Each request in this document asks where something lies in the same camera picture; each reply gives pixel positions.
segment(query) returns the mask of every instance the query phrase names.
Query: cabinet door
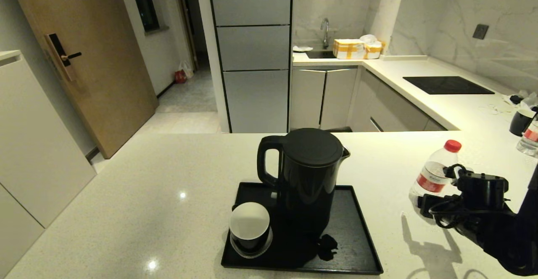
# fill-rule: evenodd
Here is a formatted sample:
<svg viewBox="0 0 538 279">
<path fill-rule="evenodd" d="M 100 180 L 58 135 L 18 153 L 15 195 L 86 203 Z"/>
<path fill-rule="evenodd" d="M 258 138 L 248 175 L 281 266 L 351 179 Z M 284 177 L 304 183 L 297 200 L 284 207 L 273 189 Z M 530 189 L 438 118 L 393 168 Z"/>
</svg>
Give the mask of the cabinet door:
<svg viewBox="0 0 538 279">
<path fill-rule="evenodd" d="M 325 71 L 293 70 L 290 129 L 319 128 Z"/>
<path fill-rule="evenodd" d="M 223 75 L 233 133 L 286 133 L 288 70 Z"/>
<path fill-rule="evenodd" d="M 424 131 L 446 131 L 446 128 L 430 118 Z"/>
<path fill-rule="evenodd" d="M 221 27 L 223 71 L 290 68 L 290 26 Z"/>
<path fill-rule="evenodd" d="M 373 107 L 371 117 L 375 118 L 381 130 L 385 132 L 424 130 L 428 117 L 388 85 L 380 84 L 377 100 L 379 103 Z"/>
<path fill-rule="evenodd" d="M 356 68 L 327 71 L 321 110 L 321 129 L 346 126 L 356 76 Z"/>
<path fill-rule="evenodd" d="M 377 92 L 380 83 L 373 74 L 367 70 L 362 70 L 357 96 L 351 113 L 350 127 L 353 132 L 377 131 L 372 129 L 370 113 L 372 106 L 376 103 L 375 92 Z"/>
<path fill-rule="evenodd" d="M 213 0 L 216 26 L 288 25 L 291 0 Z"/>
<path fill-rule="evenodd" d="M 95 171 L 22 55 L 0 61 L 0 118 L 0 184 L 47 227 Z"/>
<path fill-rule="evenodd" d="M 3 278 L 44 229 L 1 185 L 0 216 L 0 278 Z"/>
</svg>

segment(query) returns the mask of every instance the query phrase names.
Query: wall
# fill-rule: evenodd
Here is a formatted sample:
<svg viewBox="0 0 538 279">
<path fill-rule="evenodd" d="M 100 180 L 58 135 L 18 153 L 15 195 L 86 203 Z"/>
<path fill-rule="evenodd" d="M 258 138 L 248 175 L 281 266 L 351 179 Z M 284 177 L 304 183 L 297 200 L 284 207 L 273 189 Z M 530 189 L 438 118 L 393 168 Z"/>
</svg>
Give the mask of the wall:
<svg viewBox="0 0 538 279">
<path fill-rule="evenodd" d="M 230 126 L 228 125 L 226 101 L 224 99 L 221 64 L 219 60 L 219 51 L 217 50 L 217 37 L 215 36 L 215 27 L 213 23 L 213 12 L 211 11 L 211 2 L 210 0 L 198 1 L 200 2 L 200 13 L 202 15 L 203 31 L 206 36 L 207 54 L 209 57 L 209 66 L 211 68 L 211 79 L 213 80 L 215 100 L 217 102 L 217 111 L 219 111 L 221 130 L 225 133 L 228 133 L 230 132 Z"/>
<path fill-rule="evenodd" d="M 20 50 L 35 78 L 42 86 L 63 124 L 82 153 L 88 154 L 95 143 L 58 82 L 58 76 L 46 61 L 17 0 L 0 0 L 0 51 Z"/>
<path fill-rule="evenodd" d="M 398 8 L 401 0 L 370 0 L 364 34 L 374 34 L 378 40 L 385 42 L 385 49 L 390 44 Z"/>
<path fill-rule="evenodd" d="M 477 24 L 490 28 L 472 37 Z M 513 89 L 538 91 L 538 0 L 449 0 L 431 55 Z"/>
<path fill-rule="evenodd" d="M 401 0 L 387 55 L 429 55 L 449 0 Z"/>
<path fill-rule="evenodd" d="M 297 45 L 322 48 L 321 22 L 329 19 L 329 43 L 335 38 L 363 35 L 369 0 L 293 0 L 293 40 Z"/>
<path fill-rule="evenodd" d="M 124 2 L 153 89 L 158 94 L 173 82 L 181 61 L 188 61 L 192 66 L 179 0 L 153 0 L 162 30 L 152 34 L 144 31 L 136 0 Z"/>
<path fill-rule="evenodd" d="M 472 37 L 477 24 L 490 26 L 484 40 Z M 538 91 L 536 30 L 538 0 L 402 0 L 388 53 L 431 55 Z"/>
</svg>

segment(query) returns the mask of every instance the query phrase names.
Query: floor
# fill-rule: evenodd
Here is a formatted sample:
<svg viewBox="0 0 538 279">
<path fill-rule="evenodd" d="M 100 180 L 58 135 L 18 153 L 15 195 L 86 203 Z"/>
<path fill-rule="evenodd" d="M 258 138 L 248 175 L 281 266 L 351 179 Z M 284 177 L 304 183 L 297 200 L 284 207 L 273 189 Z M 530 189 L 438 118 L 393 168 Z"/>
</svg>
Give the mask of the floor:
<svg viewBox="0 0 538 279">
<path fill-rule="evenodd" d="M 198 64 L 193 78 L 173 85 L 159 98 L 157 113 L 217 112 L 207 56 L 199 55 Z"/>
<path fill-rule="evenodd" d="M 175 84 L 159 98 L 156 113 L 135 133 L 194 134 L 221 133 L 209 61 L 199 57 L 200 68 L 185 84 Z M 97 173 L 114 157 L 106 160 L 98 153 L 90 164 Z"/>
</svg>

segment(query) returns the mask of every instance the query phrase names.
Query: red object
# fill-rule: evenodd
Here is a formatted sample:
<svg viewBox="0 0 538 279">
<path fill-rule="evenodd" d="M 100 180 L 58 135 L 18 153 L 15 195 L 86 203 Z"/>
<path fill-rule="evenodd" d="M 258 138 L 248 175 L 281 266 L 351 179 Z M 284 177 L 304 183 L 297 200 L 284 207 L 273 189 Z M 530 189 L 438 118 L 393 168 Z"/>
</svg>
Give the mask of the red object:
<svg viewBox="0 0 538 279">
<path fill-rule="evenodd" d="M 444 148 L 452 153 L 458 153 L 459 149 L 462 148 L 462 144 L 455 140 L 447 140 L 444 144 Z"/>
<path fill-rule="evenodd" d="M 419 177 L 417 177 L 417 183 L 419 183 L 419 186 L 423 187 L 425 190 L 433 193 L 439 193 L 444 187 L 443 184 L 429 181 L 428 178 L 425 178 L 423 174 L 419 174 Z"/>
<path fill-rule="evenodd" d="M 187 75 L 184 70 L 175 71 L 175 83 L 184 84 L 187 81 Z"/>
<path fill-rule="evenodd" d="M 532 140 L 532 141 L 538 141 L 538 133 L 532 131 L 531 129 L 527 129 L 525 131 L 525 134 L 523 134 L 526 139 Z"/>
</svg>

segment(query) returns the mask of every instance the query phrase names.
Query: induction cooktop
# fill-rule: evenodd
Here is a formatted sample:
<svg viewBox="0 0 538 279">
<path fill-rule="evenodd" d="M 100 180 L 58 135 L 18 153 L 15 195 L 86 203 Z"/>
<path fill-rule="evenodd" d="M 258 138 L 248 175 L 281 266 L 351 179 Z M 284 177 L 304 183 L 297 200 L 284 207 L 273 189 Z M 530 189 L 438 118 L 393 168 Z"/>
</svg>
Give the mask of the induction cooktop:
<svg viewBox="0 0 538 279">
<path fill-rule="evenodd" d="M 494 92 L 460 76 L 404 76 L 429 95 L 492 95 Z"/>
</svg>

